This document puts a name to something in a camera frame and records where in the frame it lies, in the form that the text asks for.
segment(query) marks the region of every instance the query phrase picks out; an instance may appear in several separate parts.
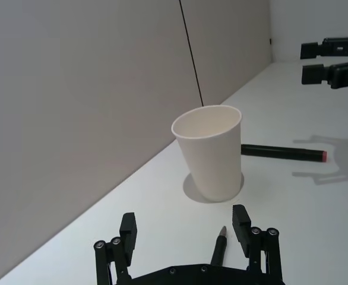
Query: pen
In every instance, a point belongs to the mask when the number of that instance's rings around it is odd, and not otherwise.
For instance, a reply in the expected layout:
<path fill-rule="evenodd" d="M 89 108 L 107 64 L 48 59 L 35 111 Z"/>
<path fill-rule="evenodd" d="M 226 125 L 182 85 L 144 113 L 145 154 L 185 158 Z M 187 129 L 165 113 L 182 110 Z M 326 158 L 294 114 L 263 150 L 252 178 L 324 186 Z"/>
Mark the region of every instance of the pen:
<path fill-rule="evenodd" d="M 214 254 L 212 254 L 211 265 L 223 266 L 224 253 L 227 247 L 227 227 L 224 226 L 216 239 Z"/>
<path fill-rule="evenodd" d="M 242 144 L 243 156 L 272 157 L 275 159 L 307 160 L 309 162 L 326 162 L 327 152 L 323 150 L 307 150 L 304 148 L 269 147 L 266 145 Z"/>

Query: paper cup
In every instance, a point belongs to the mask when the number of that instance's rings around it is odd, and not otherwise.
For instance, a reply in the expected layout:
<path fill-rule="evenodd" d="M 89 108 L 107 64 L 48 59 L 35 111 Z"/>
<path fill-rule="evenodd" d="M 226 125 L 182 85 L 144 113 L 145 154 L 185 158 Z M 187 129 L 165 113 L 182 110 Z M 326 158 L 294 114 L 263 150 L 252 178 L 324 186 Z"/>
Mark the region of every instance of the paper cup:
<path fill-rule="evenodd" d="M 199 192 L 210 201 L 240 192 L 241 119 L 236 108 L 217 105 L 184 113 L 172 125 Z"/>

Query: screw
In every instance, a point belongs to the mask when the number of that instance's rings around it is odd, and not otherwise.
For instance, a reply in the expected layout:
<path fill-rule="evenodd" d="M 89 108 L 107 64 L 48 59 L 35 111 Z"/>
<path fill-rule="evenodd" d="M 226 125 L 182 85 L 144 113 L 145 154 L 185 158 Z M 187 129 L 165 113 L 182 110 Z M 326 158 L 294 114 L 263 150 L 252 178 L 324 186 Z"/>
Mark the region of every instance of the screw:
<path fill-rule="evenodd" d="M 104 246 L 104 242 L 97 242 L 95 244 L 95 248 L 102 248 Z"/>
<path fill-rule="evenodd" d="M 257 229 L 256 227 L 254 227 L 254 228 L 252 229 L 252 233 L 255 234 L 255 235 L 258 235 L 258 234 L 260 233 L 260 230 Z"/>
<path fill-rule="evenodd" d="M 112 243 L 114 245 L 118 245 L 119 243 L 121 243 L 121 240 L 117 238 L 117 239 L 114 239 Z"/>
<path fill-rule="evenodd" d="M 271 235 L 271 236 L 277 236 L 278 235 L 278 231 L 275 230 L 275 229 L 270 229 L 268 232 L 269 232 L 269 235 Z"/>

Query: cup rim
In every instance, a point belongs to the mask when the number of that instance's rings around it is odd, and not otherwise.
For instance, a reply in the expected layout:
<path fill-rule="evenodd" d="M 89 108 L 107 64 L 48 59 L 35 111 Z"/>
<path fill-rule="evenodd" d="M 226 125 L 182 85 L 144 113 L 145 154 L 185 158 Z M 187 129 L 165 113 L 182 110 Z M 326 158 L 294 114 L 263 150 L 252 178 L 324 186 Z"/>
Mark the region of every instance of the cup rim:
<path fill-rule="evenodd" d="M 183 135 L 177 134 L 177 133 L 174 131 L 174 125 L 175 125 L 175 123 L 177 123 L 177 121 L 180 120 L 181 118 L 183 118 L 184 116 L 186 116 L 186 115 L 188 115 L 188 114 L 190 114 L 190 113 L 192 113 L 192 112 L 195 112 L 195 111 L 197 111 L 197 110 L 199 110 L 199 109 L 215 108 L 215 107 L 230 108 L 230 109 L 233 109 L 233 110 L 237 111 L 237 112 L 239 113 L 239 119 L 238 119 L 238 121 L 237 121 L 233 126 L 231 126 L 229 129 L 227 129 L 227 130 L 225 130 L 225 131 L 223 131 L 223 132 L 218 132 L 218 133 L 213 134 L 213 135 L 205 135 L 205 136 L 203 136 L 203 137 L 185 137 L 185 136 L 183 136 Z M 175 137 L 177 137 L 177 138 L 184 138 L 184 139 L 187 139 L 187 140 L 203 140 L 203 139 L 205 139 L 205 138 L 218 137 L 219 135 L 222 135 L 222 134 L 225 134 L 225 133 L 229 132 L 231 129 L 233 129 L 234 127 L 236 127 L 237 125 L 239 125 L 240 122 L 241 122 L 241 120 L 242 120 L 242 114 L 241 114 L 241 112 L 240 112 L 240 110 L 239 110 L 238 108 L 235 108 L 235 107 L 232 107 L 232 106 L 229 106 L 229 105 L 210 105 L 210 106 L 202 106 L 202 107 L 198 107 L 198 108 L 192 109 L 192 110 L 190 110 L 190 111 L 187 111 L 186 113 L 183 113 L 183 114 L 181 114 L 181 116 L 179 116 L 178 118 L 176 118 L 175 121 L 174 121 L 173 124 L 172 124 L 172 133 L 173 133 L 173 135 L 174 135 Z"/>

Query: white table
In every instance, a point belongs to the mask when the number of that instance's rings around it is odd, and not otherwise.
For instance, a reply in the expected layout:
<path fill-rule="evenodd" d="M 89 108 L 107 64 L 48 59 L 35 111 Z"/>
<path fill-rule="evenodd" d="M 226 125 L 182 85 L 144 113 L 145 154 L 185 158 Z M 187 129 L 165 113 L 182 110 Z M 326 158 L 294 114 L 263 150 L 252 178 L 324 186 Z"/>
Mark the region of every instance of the white table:
<path fill-rule="evenodd" d="M 189 170 L 173 142 L 0 285 L 95 285 L 93 243 L 117 236 L 123 213 L 131 211 L 138 227 L 129 268 L 133 277 L 170 265 L 210 262 L 223 225 L 228 229 L 224 266 L 245 268 L 248 260 L 232 229 L 235 203 L 246 207 L 253 226 L 279 229 L 286 284 L 348 285 L 348 88 L 300 84 L 303 64 L 346 60 L 272 64 L 225 102 L 242 111 L 243 143 L 327 150 L 327 163 L 243 157 L 240 194 L 233 201 L 205 204 L 184 193 Z M 325 139 L 335 145 L 316 135 L 335 138 Z M 293 142 L 310 138 L 310 144 Z M 339 169 L 338 176 L 326 174 Z"/>

